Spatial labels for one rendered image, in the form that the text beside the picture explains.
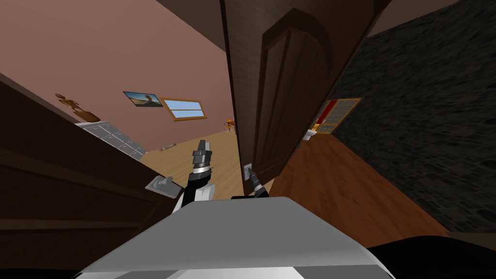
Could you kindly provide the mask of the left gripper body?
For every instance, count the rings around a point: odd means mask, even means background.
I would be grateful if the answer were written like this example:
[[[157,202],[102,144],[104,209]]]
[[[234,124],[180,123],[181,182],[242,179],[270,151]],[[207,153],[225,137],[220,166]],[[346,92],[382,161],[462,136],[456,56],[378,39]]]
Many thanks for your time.
[[[199,169],[210,166],[212,152],[209,150],[193,151],[193,168]]]

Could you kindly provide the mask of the wooden framed window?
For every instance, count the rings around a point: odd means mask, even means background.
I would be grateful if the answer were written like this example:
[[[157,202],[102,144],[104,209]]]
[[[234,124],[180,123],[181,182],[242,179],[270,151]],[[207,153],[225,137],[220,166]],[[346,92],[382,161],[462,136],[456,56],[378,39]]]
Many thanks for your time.
[[[161,97],[159,101],[167,109],[175,122],[207,118],[201,102],[198,100]]]

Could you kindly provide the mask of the framed landscape picture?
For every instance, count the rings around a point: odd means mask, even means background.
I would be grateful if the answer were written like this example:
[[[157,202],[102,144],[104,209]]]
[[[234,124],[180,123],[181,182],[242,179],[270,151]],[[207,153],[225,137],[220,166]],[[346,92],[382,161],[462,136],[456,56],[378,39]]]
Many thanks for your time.
[[[136,92],[124,92],[124,94],[137,107],[146,107],[146,108],[161,108],[161,107],[163,107],[163,105],[159,101],[158,97],[154,94],[145,94],[145,93],[136,93]]]

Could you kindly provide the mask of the grey drawer cabinet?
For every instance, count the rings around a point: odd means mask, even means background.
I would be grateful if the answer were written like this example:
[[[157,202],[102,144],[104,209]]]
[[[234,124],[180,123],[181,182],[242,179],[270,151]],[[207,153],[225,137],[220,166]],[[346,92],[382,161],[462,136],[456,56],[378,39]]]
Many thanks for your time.
[[[133,141],[122,133],[110,122],[100,121],[95,123],[78,123],[76,125],[137,161],[140,161],[147,153],[136,141]]]

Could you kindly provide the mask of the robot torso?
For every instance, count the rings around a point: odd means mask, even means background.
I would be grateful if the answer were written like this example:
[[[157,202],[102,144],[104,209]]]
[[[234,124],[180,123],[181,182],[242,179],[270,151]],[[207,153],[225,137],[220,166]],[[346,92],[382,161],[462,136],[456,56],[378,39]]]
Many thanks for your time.
[[[286,197],[195,201],[78,279],[396,279],[364,246]]]

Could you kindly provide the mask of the dark brown arched door leaf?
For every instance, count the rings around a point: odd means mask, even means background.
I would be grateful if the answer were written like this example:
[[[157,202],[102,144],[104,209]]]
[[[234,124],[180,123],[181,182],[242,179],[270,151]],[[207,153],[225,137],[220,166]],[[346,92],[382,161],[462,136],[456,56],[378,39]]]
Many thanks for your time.
[[[391,0],[219,0],[240,166],[281,174]]]

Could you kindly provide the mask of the wooden lattice glass door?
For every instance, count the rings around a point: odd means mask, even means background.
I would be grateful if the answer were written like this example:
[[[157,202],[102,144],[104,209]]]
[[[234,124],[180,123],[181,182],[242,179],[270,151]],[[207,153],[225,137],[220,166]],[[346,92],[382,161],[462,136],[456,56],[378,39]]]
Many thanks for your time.
[[[331,99],[317,120],[317,134],[333,133],[360,101],[361,98]]]

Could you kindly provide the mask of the dark brown panelled door leaf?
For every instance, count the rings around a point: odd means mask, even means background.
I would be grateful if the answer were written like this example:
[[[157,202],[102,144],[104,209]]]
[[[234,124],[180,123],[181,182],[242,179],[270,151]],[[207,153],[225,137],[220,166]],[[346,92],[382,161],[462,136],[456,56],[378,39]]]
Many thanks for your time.
[[[156,177],[0,74],[0,269],[82,270],[172,213]]]

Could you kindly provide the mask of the brown wall ornament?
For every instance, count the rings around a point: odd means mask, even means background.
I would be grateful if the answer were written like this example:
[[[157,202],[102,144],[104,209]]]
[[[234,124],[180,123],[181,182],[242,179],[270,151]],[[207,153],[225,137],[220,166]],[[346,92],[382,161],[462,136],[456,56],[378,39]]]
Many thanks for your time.
[[[101,121],[101,119],[98,118],[97,116],[95,116],[94,114],[83,110],[76,101],[66,99],[63,95],[60,95],[58,93],[56,93],[55,96],[59,99],[59,101],[61,103],[65,104],[65,105],[69,106],[71,109],[73,109],[73,113],[76,116],[78,116],[79,118],[81,118],[82,120],[84,120],[85,122],[96,123],[96,122]]]

